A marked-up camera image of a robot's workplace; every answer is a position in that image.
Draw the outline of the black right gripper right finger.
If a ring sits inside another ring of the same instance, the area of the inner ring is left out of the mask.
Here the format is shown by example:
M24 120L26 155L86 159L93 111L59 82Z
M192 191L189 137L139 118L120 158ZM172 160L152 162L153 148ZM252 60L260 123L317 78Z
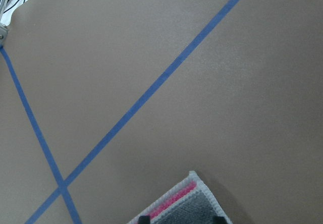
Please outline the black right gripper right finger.
M213 224L226 224L226 219L223 216L214 216L212 218Z

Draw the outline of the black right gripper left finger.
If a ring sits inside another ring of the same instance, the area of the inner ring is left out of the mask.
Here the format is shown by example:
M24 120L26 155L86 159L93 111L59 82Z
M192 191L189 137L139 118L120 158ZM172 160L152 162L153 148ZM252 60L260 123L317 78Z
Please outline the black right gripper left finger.
M138 224L151 224L151 218L149 215L142 215L138 219Z

